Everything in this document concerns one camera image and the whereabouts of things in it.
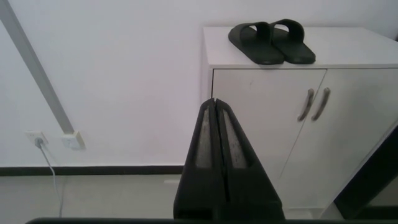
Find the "white cable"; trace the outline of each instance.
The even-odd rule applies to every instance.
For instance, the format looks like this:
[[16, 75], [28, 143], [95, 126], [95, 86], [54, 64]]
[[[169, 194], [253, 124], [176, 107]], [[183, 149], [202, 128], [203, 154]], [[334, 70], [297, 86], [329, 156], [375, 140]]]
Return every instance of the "white cable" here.
[[50, 170], [52, 172], [54, 190], [55, 190], [55, 193], [57, 194], [58, 200], [60, 201], [60, 210], [58, 212], [58, 216], [61, 218], [62, 217], [62, 207], [63, 207], [62, 198], [61, 198], [60, 194], [58, 193], [57, 180], [55, 179], [55, 172], [52, 169], [52, 166], [51, 166], [51, 164], [49, 162], [49, 159], [47, 158], [47, 156], [45, 155], [45, 153], [43, 151], [42, 144], [43, 144], [43, 139], [41, 139], [41, 138], [35, 139], [36, 147], [38, 147], [42, 151], [44, 159], [47, 162], [47, 164], [49, 165], [49, 168], [50, 168]]

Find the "tiled floor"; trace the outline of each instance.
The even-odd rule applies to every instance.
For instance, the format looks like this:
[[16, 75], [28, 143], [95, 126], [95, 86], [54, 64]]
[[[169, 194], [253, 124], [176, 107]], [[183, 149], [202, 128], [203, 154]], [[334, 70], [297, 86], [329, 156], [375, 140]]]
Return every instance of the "tiled floor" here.
[[[179, 175], [58, 176], [63, 217], [173, 218]], [[0, 223], [57, 217], [52, 177], [0, 177]], [[332, 211], [331, 218], [339, 218]], [[311, 218], [286, 213], [287, 218]]]

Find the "silver handle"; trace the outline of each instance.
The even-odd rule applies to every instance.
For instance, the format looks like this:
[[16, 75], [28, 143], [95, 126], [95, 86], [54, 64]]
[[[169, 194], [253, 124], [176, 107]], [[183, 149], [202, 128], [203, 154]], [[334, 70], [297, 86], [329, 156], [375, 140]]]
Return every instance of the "silver handle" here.
[[325, 106], [328, 103], [329, 96], [330, 96], [330, 89], [325, 88], [323, 90], [323, 98], [322, 98], [321, 105], [319, 106], [317, 113], [315, 115], [313, 115], [311, 118], [313, 121], [316, 121], [321, 116], [323, 109], [325, 109]]
[[305, 107], [303, 109], [303, 113], [298, 116], [297, 121], [302, 121], [304, 120], [304, 118], [307, 116], [308, 112], [310, 112], [312, 103], [313, 103], [313, 96], [315, 94], [315, 91], [313, 89], [309, 89], [308, 90], [308, 94], [307, 94], [307, 101], [305, 103]]

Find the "slide sandal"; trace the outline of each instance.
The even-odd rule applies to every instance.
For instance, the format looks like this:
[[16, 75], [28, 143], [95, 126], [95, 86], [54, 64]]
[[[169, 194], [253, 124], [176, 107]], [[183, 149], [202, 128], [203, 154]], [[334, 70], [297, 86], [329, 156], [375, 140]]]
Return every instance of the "slide sandal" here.
[[[289, 31], [275, 28], [284, 25]], [[315, 62], [315, 54], [304, 43], [304, 28], [296, 21], [282, 19], [271, 23], [272, 44], [282, 52], [285, 61], [295, 64], [311, 64]]]
[[231, 29], [228, 39], [254, 63], [280, 64], [284, 62], [284, 56], [271, 45], [271, 32], [271, 27], [266, 22], [245, 23]]

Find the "electrical socket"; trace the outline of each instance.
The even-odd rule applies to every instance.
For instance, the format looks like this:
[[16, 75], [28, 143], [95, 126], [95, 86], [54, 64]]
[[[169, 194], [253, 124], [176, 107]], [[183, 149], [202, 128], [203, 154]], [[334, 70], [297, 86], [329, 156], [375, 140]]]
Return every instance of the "electrical socket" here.
[[41, 131], [26, 131], [25, 134], [26, 134], [27, 138], [29, 138], [29, 140], [31, 141], [32, 144], [35, 144], [36, 138], [43, 139], [43, 144], [49, 143]]

